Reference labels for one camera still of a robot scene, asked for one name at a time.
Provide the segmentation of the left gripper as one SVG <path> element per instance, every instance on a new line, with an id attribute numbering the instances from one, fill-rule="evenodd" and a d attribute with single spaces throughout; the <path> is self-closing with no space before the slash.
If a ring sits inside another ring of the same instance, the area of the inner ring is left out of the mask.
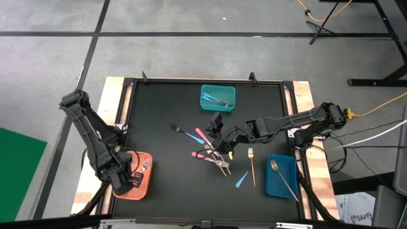
<path id="1" fill-rule="evenodd" d="M 113 191 L 117 195 L 126 194 L 132 189 L 132 187 L 140 187 L 143 177 L 144 174 L 142 172 L 135 172 L 131 177 L 131 169 L 129 165 L 113 167 L 109 171 L 109 181 Z"/>

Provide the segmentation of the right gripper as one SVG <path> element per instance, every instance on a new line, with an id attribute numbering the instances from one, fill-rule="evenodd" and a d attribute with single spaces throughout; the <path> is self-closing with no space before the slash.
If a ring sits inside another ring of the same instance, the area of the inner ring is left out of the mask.
<path id="1" fill-rule="evenodd" d="M 208 136 L 213 139 L 213 147 L 218 153 L 233 153 L 237 144 L 244 142 L 244 133 L 237 125 L 233 125 L 229 131 L 222 133 L 221 129 L 210 125 L 205 129 Z"/>

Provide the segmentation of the blue-handled fork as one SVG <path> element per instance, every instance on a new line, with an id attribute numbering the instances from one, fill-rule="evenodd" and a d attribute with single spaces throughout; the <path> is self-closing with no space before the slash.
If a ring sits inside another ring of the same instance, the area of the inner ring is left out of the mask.
<path id="1" fill-rule="evenodd" d="M 203 139 L 198 138 L 198 137 L 195 137 L 195 136 L 193 136 L 193 135 L 191 135 L 191 134 L 189 134 L 189 133 L 187 133 L 187 132 L 184 132 L 179 126 L 177 126 L 177 125 L 174 124 L 174 123 L 172 123 L 172 124 L 170 125 L 170 127 L 171 127 L 171 129 L 174 130 L 175 132 L 182 133 L 182 134 L 184 134 L 184 135 L 186 135 L 186 136 L 188 136 L 188 137 L 194 139 L 196 142 L 199 142 L 200 144 L 205 144 L 205 141 L 204 141 Z"/>
<path id="2" fill-rule="evenodd" d="M 213 97 L 213 96 L 209 95 L 208 93 L 203 93 L 203 96 Z"/>
<path id="3" fill-rule="evenodd" d="M 256 166 L 257 163 L 258 163 L 258 161 L 257 161 L 256 159 L 253 160 L 253 163 L 249 163 L 249 168 L 248 168 L 248 170 L 247 170 L 247 171 L 245 172 L 245 174 L 235 183 L 235 187 L 236 187 L 236 188 L 239 188 L 239 187 L 242 185 L 242 183 L 243 183 L 244 179 L 247 177 L 247 175 L 252 172 L 252 166 Z"/>
<path id="4" fill-rule="evenodd" d="M 215 104 L 219 104 L 220 106 L 224 106 L 224 107 L 228 107 L 228 106 L 229 106 L 229 104 L 227 104 L 227 103 L 225 103 L 225 102 L 223 102 L 223 101 L 217 100 L 217 99 L 215 99 L 215 98 L 213 98 L 213 97 L 203 96 L 203 100 L 209 101 L 209 102 L 213 102 L 213 103 L 215 103 Z"/>

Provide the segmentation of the orange plastic bin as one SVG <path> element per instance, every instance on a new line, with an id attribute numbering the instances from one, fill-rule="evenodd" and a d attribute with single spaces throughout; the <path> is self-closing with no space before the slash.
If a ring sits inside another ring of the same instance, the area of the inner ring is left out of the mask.
<path id="1" fill-rule="evenodd" d="M 145 152 L 130 151 L 130 153 L 132 154 L 133 159 L 131 163 L 132 172 L 141 172 L 142 165 L 147 158 L 151 159 L 151 165 L 148 167 L 147 170 L 142 172 L 144 174 L 144 177 L 142 179 L 140 187 L 132 188 L 129 192 L 123 195 L 117 195 L 115 192 L 113 192 L 113 195 L 117 198 L 125 200 L 141 200 L 148 193 L 149 183 L 152 177 L 153 158 L 149 153 Z"/>

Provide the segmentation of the teal plastic bin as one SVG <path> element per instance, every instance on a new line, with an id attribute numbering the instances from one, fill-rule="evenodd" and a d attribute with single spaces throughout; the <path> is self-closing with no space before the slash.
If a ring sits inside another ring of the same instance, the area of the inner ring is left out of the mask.
<path id="1" fill-rule="evenodd" d="M 232 104 L 232 106 L 224 107 L 213 102 L 203 100 L 203 93 L 225 102 Z M 217 85 L 202 85 L 200 91 L 200 106 L 203 110 L 208 111 L 221 111 L 230 112 L 234 109 L 236 104 L 236 90 L 234 87 L 217 86 Z"/>

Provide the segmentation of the black table leg strut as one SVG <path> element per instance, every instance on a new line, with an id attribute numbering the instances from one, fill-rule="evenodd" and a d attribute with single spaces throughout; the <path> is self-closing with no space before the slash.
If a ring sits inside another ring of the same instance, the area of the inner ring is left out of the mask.
<path id="1" fill-rule="evenodd" d="M 86 206 L 84 206 L 84 208 L 82 210 L 80 210 L 78 213 L 75 213 L 72 215 L 73 216 L 79 216 L 79 215 L 89 216 L 90 213 L 95 208 L 95 206 L 103 198 L 108 187 L 109 187 L 109 183 L 102 182 L 100 188 L 97 190 L 96 194 L 92 197 L 92 199 L 89 202 L 87 202 Z"/>
<path id="2" fill-rule="evenodd" d="M 303 177 L 303 174 L 299 170 L 297 171 L 297 178 L 298 178 L 298 181 L 300 182 L 300 184 L 302 185 L 303 189 L 305 190 L 311 203 L 313 203 L 314 207 L 317 209 L 319 214 L 322 216 L 323 220 L 338 222 L 338 220 L 336 218 L 334 218 L 329 213 L 329 211 L 323 206 L 322 202 L 318 199 L 318 197 L 314 193 L 312 187 L 307 183 L 306 179 Z"/>

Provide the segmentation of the blue plastic bin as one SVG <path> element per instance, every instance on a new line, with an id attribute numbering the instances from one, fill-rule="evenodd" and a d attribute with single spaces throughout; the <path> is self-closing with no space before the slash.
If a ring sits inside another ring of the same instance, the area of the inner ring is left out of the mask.
<path id="1" fill-rule="evenodd" d="M 297 181 L 297 166 L 296 159 L 291 156 L 271 154 L 266 160 L 266 178 L 265 192 L 266 194 L 280 198 L 294 199 L 283 180 L 272 169 L 270 161 L 275 160 L 279 166 L 281 174 L 289 183 L 293 192 L 298 196 L 298 181 Z"/>

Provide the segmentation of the light wooden table board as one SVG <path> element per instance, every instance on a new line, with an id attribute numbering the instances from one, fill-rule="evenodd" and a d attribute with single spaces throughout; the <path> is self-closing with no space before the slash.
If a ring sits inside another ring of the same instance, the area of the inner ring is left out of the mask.
<path id="1" fill-rule="evenodd" d="M 302 112 L 312 109 L 314 102 L 309 83 L 307 81 L 294 81 L 293 86 L 298 111 Z M 304 176 L 306 172 L 308 173 L 310 185 L 318 199 L 330 215 L 339 219 L 340 216 L 336 205 L 328 162 L 323 152 L 323 144 L 320 140 L 314 140 L 312 144 L 316 148 L 311 147 L 307 149 L 304 159 L 297 163 L 298 168 Z"/>
<path id="2" fill-rule="evenodd" d="M 107 77 L 102 90 L 97 114 L 108 124 L 119 128 L 125 124 L 128 103 L 132 91 L 131 83 L 124 83 L 124 77 Z M 85 208 L 101 186 L 89 164 L 87 154 L 83 156 L 83 166 L 75 193 L 71 214 Z"/>

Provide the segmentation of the black floor bar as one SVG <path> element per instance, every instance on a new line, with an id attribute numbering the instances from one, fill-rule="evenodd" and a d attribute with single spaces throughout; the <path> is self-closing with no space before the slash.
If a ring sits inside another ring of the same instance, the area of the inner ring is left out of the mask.
<path id="1" fill-rule="evenodd" d="M 108 214 L 93 216 L 70 216 L 64 218 L 35 219 L 0 223 L 0 229 L 83 229 L 99 226 L 105 219 L 111 219 Z"/>

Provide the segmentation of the green floor mat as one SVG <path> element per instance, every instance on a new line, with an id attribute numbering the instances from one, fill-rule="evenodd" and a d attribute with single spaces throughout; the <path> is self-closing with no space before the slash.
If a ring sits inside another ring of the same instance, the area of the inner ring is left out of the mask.
<path id="1" fill-rule="evenodd" d="M 46 142 L 0 128 L 0 223 L 14 221 Z"/>

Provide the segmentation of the black tripod stand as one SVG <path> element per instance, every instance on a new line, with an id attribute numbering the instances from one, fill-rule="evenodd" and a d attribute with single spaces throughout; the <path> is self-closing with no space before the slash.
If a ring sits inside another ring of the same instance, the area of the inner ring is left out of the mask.
<path id="1" fill-rule="evenodd" d="M 336 7 L 338 5 L 339 5 L 339 1 L 336 2 L 336 4 L 333 6 L 332 10 L 329 12 L 327 17 L 323 20 L 323 22 L 320 25 L 317 24 L 316 22 L 311 22 L 309 20 L 306 21 L 306 23 L 308 25 L 311 25 L 311 26 L 313 26 L 315 28 L 315 33 L 314 33 L 313 37 L 311 38 L 311 40 L 309 41 L 309 45 L 313 45 L 313 43 L 317 39 L 317 37 L 323 32 L 326 32 L 329 35 L 335 34 L 333 31 L 330 31 L 329 29 L 326 29 L 324 26 L 327 23 L 327 21 L 331 18 L 331 16 L 335 12 L 335 9 L 336 9 Z"/>

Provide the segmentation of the white cardboard box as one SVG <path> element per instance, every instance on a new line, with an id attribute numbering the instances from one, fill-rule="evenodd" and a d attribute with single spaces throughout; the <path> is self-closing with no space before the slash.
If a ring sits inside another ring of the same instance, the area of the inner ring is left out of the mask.
<path id="1" fill-rule="evenodd" d="M 348 224 L 371 226 L 375 197 L 365 192 L 336 195 L 340 219 Z"/>

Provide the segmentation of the grey chair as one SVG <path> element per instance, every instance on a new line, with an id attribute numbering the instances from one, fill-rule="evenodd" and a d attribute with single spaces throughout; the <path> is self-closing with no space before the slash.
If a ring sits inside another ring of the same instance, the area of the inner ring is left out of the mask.
<path id="1" fill-rule="evenodd" d="M 393 172 L 379 174 L 372 225 L 407 229 L 407 122 L 401 126 Z"/>

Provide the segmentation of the silver metal bracket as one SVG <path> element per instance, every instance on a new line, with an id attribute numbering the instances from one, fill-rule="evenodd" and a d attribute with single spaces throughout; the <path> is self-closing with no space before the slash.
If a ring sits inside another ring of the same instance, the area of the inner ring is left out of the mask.
<path id="1" fill-rule="evenodd" d="M 99 223 L 101 229 L 111 229 L 115 225 L 131 225 L 136 224 L 136 219 L 103 219 Z"/>
<path id="2" fill-rule="evenodd" d="M 301 223 L 276 223 L 278 229 L 314 229 L 313 225 L 301 224 Z"/>

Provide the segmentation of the black table frame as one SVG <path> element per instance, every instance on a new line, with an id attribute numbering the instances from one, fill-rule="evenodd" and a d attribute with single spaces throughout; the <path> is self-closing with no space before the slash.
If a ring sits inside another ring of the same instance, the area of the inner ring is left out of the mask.
<path id="1" fill-rule="evenodd" d="M 138 81 L 131 112 L 128 147 L 153 157 L 147 195 L 141 200 L 117 199 L 112 209 L 117 218 L 173 219 L 270 223 L 296 221 L 301 217 L 295 200 L 271 197 L 265 192 L 266 160 L 271 154 L 290 155 L 289 139 L 279 133 L 268 144 L 254 144 L 256 186 L 249 173 L 239 188 L 235 183 L 249 168 L 248 145 L 235 147 L 226 177 L 219 168 L 191 153 L 203 151 L 194 139 L 175 132 L 172 123 L 195 136 L 196 128 L 210 125 L 211 111 L 200 106 L 200 81 Z"/>

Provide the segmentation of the black stand frame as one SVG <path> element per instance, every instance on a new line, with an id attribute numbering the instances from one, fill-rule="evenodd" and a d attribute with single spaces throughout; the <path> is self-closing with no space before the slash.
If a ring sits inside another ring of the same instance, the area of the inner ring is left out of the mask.
<path id="1" fill-rule="evenodd" d="M 384 23 L 387 33 L 334 33 L 328 34 L 328 36 L 337 38 L 390 38 L 396 45 L 404 64 L 383 79 L 348 79 L 348 86 L 407 87 L 407 80 L 402 80 L 402 77 L 407 76 L 407 53 L 405 52 L 398 35 L 390 23 L 389 17 L 385 14 L 380 3 L 378 0 L 352 0 L 352 2 L 374 4 L 382 22 Z"/>

